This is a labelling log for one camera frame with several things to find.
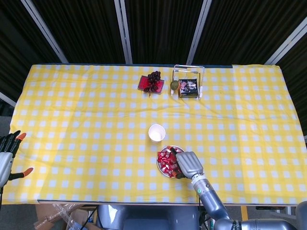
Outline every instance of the plate of candy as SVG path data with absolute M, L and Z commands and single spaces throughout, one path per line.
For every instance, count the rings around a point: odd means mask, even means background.
M 178 165 L 175 154 L 170 150 L 171 148 L 177 153 L 184 152 L 182 148 L 175 145 L 164 147 L 157 154 L 157 166 L 164 176 L 179 178 L 183 173 Z

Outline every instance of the robot finger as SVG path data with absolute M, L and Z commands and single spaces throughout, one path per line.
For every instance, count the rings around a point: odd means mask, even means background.
M 24 172 L 19 172 L 19 173 L 10 173 L 9 176 L 9 181 L 15 180 L 15 179 L 19 179 L 19 178 L 24 178 L 27 175 L 29 175 L 31 172 L 33 171 L 33 168 L 28 168 L 26 171 Z
M 5 144 L 5 141 L 6 141 L 6 137 L 0 138 L 0 150 L 1 150 L 2 146 Z
M 4 152 L 7 152 L 10 148 L 12 143 L 14 142 L 15 138 L 14 138 L 14 134 L 10 133 L 7 136 L 6 142 L 5 142 L 5 148 L 4 148 Z
M 9 152 L 11 152 L 13 154 L 13 158 L 15 158 L 15 155 L 17 153 L 19 145 L 22 142 L 22 140 L 25 138 L 25 136 L 26 136 L 26 133 L 22 133 L 21 135 L 16 137 L 15 141 L 11 145 L 11 148 L 9 149 Z
M 9 139 L 12 137 L 12 133 L 10 133 L 9 135 L 7 135 L 1 142 L 0 144 L 0 152 L 4 152 L 5 151 L 5 148 L 9 142 Z
M 9 134 L 10 137 L 8 136 L 8 139 L 6 141 L 6 146 L 5 146 L 5 149 L 4 149 L 5 152 L 9 152 L 10 151 L 10 149 L 12 148 L 12 146 L 13 146 L 13 144 L 15 142 L 16 137 L 19 134 L 20 134 L 20 130 L 14 132 L 14 133 Z

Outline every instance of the candy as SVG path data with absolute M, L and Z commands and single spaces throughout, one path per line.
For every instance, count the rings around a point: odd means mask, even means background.
M 181 170 L 177 164 L 176 156 L 173 153 L 168 151 L 158 152 L 157 161 L 161 171 L 167 174 L 169 177 L 174 177 L 172 172 L 181 173 Z

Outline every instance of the kiwi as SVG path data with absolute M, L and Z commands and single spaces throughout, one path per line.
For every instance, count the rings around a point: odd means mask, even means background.
M 177 80 L 172 81 L 171 82 L 171 89 L 175 91 L 178 88 L 179 88 L 179 81 L 177 81 Z

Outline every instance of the white paper cup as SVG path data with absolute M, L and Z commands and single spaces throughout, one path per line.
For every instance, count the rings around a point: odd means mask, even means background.
M 154 124 L 149 128 L 148 135 L 153 142 L 159 142 L 165 138 L 166 132 L 161 125 Z

